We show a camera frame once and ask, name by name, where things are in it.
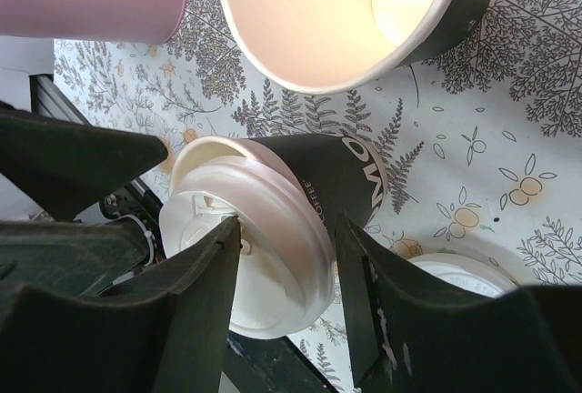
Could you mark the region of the black paper coffee cup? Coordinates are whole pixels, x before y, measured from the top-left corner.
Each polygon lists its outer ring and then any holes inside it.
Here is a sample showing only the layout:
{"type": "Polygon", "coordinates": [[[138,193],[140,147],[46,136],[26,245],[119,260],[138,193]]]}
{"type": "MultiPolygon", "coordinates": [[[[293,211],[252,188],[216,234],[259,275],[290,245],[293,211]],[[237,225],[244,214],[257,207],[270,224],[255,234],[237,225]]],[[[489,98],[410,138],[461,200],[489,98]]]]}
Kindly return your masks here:
{"type": "Polygon", "coordinates": [[[330,237],[340,213],[360,227],[383,206],[387,174],[377,151],[360,138],[342,133],[228,138],[203,136],[179,153],[169,192],[195,168],[220,156],[241,156],[278,172],[301,189],[330,237]]]}

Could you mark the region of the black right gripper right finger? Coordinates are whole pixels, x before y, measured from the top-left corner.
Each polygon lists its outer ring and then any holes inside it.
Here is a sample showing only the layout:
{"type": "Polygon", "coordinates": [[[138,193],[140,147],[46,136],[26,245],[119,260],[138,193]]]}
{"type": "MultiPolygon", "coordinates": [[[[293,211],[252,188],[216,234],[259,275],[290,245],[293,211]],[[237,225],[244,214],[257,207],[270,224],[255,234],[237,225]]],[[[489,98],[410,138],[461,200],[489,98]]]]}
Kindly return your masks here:
{"type": "Polygon", "coordinates": [[[429,275],[345,215],[336,256],[354,384],[364,392],[578,392],[581,289],[488,298],[429,275]]]}

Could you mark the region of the white plastic cup lid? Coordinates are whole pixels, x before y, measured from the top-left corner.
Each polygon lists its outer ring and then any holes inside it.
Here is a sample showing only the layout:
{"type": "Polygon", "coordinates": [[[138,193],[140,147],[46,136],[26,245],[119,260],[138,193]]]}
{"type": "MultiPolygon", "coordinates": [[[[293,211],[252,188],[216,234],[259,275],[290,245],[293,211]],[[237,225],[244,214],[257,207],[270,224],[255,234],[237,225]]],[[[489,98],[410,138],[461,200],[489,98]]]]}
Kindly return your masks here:
{"type": "Polygon", "coordinates": [[[434,277],[484,297],[502,297],[517,289],[511,279],[470,257],[432,253],[413,257],[410,262],[434,277]]]}

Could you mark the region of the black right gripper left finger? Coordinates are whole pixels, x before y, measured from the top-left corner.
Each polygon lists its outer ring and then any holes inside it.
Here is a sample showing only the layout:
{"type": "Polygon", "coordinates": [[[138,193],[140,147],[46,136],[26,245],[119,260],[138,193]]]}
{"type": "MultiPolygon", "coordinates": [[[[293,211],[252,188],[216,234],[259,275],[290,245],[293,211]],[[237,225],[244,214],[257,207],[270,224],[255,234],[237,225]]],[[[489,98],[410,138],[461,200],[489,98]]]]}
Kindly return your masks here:
{"type": "Polygon", "coordinates": [[[218,391],[239,249],[230,217],[96,295],[1,283],[1,389],[218,391]]]}

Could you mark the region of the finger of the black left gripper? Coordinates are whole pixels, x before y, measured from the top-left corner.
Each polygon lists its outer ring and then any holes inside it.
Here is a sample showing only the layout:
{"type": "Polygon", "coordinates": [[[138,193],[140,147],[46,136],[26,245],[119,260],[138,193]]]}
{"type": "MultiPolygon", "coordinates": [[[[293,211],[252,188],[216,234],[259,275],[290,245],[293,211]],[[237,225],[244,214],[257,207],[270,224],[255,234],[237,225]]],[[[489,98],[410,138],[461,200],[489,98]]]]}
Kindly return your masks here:
{"type": "Polygon", "coordinates": [[[143,233],[120,224],[1,224],[3,285],[27,284],[70,296],[92,296],[149,257],[143,233]]]}
{"type": "Polygon", "coordinates": [[[1,174],[57,220],[75,217],[167,157],[155,136],[1,109],[1,174]]]}

